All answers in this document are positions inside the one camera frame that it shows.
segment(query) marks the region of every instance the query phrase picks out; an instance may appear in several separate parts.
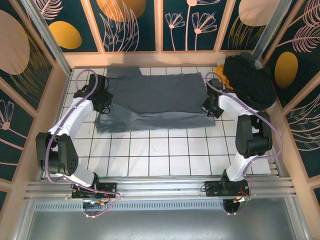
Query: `fabric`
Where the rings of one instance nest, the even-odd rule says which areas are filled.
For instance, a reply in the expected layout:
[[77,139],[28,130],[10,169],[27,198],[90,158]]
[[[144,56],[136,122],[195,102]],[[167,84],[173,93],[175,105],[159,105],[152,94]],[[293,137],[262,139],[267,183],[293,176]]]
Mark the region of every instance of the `fabric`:
[[94,122],[99,133],[215,125],[201,109],[208,96],[200,73],[145,76],[133,68],[121,69],[107,68],[107,77],[113,76],[107,89],[113,99],[110,113],[99,114]]
[[256,70],[251,62],[236,55],[225,59],[223,74],[233,87],[233,92],[249,107],[262,111],[276,101],[277,93],[266,68]]
[[219,74],[222,77],[223,83],[227,89],[233,90],[234,88],[230,86],[230,82],[228,78],[224,75],[224,64],[219,65],[213,72]]
[[245,59],[248,63],[249,63],[249,66],[252,68],[252,69],[256,69],[256,59],[248,52],[242,52],[240,53],[240,57]]

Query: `cloth pile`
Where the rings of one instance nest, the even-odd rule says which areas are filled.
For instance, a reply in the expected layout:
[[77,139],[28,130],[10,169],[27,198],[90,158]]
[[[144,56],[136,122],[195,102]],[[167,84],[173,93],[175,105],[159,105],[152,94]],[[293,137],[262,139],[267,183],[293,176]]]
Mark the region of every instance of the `cloth pile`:
[[218,66],[218,73],[227,89],[249,107],[262,111],[271,107],[277,98],[272,84],[271,73],[267,68],[257,69],[255,59],[249,53],[229,56]]

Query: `floor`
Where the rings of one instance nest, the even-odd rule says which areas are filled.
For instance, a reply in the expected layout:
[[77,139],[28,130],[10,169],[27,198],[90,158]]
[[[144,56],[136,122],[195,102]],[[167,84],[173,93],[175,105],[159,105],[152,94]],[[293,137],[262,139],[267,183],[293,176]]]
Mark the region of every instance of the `floor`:
[[[62,115],[67,111],[76,92],[71,77]],[[106,75],[103,68],[93,69]],[[212,67],[152,67],[140,68],[143,75],[206,73]],[[79,86],[86,84],[89,75],[80,76]],[[100,177],[144,176],[208,176],[221,175],[236,154],[237,123],[223,113],[216,126],[196,129],[162,129],[124,133],[97,133],[92,113],[75,137],[74,145],[79,162]],[[257,161],[247,174],[270,175],[268,160]]]

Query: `metal bracket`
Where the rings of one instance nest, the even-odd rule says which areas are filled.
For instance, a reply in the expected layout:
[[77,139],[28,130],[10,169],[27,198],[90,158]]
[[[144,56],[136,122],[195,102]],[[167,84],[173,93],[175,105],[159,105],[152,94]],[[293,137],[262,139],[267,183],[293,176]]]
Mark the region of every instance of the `metal bracket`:
[[230,181],[226,170],[223,171],[220,181],[205,181],[204,187],[207,197],[236,198],[241,195],[249,195],[250,193],[247,180]]
[[[115,193],[117,191],[117,183],[115,183],[115,182],[100,182],[99,189],[102,191],[105,191],[105,192]],[[114,198],[116,198],[116,195],[109,194],[109,197],[111,199],[114,199]],[[74,185],[72,188],[71,198],[72,199],[104,199],[104,198],[106,198],[106,195],[102,194],[102,193],[89,192],[86,189],[83,189],[81,187]]]

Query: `yellow cloth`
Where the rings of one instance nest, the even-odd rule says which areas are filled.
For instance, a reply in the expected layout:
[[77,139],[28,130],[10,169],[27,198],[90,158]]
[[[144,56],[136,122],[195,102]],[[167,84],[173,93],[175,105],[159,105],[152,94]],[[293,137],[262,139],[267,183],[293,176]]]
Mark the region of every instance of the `yellow cloth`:
[[224,83],[224,85],[225,85],[225,87],[226,87],[227,89],[231,89],[231,90],[234,89],[232,86],[230,86],[229,80],[228,80],[227,77],[224,75],[224,65],[223,65],[223,64],[219,65],[215,70],[213,70],[213,72],[219,74],[219,75],[222,77],[223,83]]

